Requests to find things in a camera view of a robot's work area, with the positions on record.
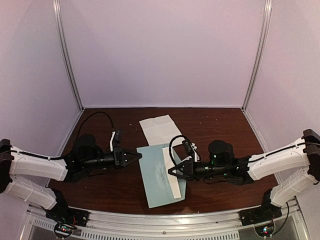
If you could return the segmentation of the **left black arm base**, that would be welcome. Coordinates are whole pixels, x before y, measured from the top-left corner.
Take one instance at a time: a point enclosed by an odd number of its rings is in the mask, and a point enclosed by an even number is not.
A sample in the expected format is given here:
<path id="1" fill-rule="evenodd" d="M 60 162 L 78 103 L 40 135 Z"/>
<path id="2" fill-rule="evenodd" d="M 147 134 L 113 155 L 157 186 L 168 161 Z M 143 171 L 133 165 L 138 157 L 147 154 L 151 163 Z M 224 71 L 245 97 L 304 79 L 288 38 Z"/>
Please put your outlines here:
<path id="1" fill-rule="evenodd" d="M 53 189 L 55 194 L 56 204 L 52 209 L 45 209 L 46 217 L 54 220 L 57 223 L 62 223 L 69 226 L 86 227 L 89 217 L 89 212 L 86 210 L 69 207 L 65 197 L 59 190 Z"/>

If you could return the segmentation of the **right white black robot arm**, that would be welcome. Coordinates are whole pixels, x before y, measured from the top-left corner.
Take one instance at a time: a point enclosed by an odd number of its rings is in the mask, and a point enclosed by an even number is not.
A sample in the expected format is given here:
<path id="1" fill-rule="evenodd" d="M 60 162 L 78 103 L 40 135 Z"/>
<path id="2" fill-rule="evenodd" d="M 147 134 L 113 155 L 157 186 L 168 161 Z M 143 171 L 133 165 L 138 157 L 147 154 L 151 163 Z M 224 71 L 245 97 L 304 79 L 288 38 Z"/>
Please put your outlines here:
<path id="1" fill-rule="evenodd" d="M 208 146 L 210 161 L 202 162 L 196 145 L 184 138 L 182 145 L 188 157 L 173 163 L 167 172 L 184 180 L 224 177 L 228 183 L 243 186 L 292 168 L 300 168 L 283 183 L 267 190 L 260 206 L 242 210 L 243 224 L 267 221 L 282 216 L 281 208 L 302 190 L 320 182 L 320 136 L 312 129 L 303 136 L 277 150 L 236 158 L 233 146 L 223 140 L 214 140 Z"/>

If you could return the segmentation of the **light blue envelope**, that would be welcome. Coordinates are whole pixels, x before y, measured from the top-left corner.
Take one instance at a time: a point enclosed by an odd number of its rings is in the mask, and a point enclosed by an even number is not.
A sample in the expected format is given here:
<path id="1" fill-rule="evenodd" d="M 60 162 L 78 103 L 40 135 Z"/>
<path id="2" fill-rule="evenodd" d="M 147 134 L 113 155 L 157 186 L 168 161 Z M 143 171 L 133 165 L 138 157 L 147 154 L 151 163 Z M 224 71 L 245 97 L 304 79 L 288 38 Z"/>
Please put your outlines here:
<path id="1" fill-rule="evenodd" d="M 187 181 L 168 174 L 174 166 L 169 144 L 138 147 L 142 155 L 139 167 L 147 204 L 150 209 L 185 200 Z"/>

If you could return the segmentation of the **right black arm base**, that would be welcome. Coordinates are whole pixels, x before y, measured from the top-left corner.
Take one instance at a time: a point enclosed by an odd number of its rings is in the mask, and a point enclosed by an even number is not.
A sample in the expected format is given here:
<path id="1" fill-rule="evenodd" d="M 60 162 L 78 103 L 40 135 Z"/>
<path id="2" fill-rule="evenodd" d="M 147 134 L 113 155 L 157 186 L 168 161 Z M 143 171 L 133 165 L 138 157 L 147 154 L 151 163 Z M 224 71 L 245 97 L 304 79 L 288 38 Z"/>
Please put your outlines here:
<path id="1" fill-rule="evenodd" d="M 261 206 L 239 212 L 242 226 L 259 224 L 282 216 L 281 207 L 271 204 L 271 191 L 270 188 L 263 194 Z"/>

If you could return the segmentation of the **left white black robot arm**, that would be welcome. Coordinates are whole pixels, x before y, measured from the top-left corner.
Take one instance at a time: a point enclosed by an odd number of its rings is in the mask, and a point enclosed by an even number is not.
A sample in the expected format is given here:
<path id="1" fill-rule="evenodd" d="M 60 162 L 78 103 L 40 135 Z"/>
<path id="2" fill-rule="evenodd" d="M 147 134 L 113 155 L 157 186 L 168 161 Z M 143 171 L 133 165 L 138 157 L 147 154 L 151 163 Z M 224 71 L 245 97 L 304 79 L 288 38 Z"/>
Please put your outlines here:
<path id="1" fill-rule="evenodd" d="M 55 191 L 23 176 L 76 183 L 91 171 L 123 169 L 142 158 L 141 153 L 127 150 L 119 142 L 117 133 L 112 132 L 110 150 L 103 151 L 92 134 L 84 134 L 73 142 L 72 150 L 65 156 L 45 156 L 21 150 L 4 138 L 0 141 L 0 191 L 51 210 L 61 222 L 67 222 L 72 211 Z"/>

